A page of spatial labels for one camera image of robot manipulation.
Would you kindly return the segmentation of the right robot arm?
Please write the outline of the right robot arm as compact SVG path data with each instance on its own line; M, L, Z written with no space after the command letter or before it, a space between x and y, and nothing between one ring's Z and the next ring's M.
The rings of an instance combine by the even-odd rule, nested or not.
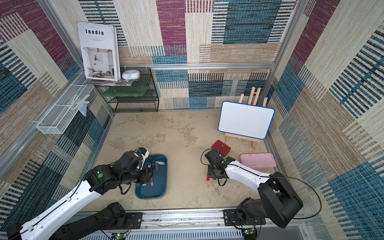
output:
M207 149L202 157L218 180L235 180L258 192L259 199L246 198L236 208L236 216L228 217L241 225L255 224L262 218L270 219L285 228L302 209L303 202L284 175L266 174L242 165L233 158L224 158L214 149Z

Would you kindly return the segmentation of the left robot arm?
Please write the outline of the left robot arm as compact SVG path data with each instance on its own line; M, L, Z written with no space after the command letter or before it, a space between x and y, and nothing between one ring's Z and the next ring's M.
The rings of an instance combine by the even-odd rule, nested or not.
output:
M121 189L125 184L147 184L154 173L154 166L138 170L134 176L112 164L99 165L87 172L74 189L43 213L23 224L11 225L7 230L8 239L48 240L79 210L109 190Z

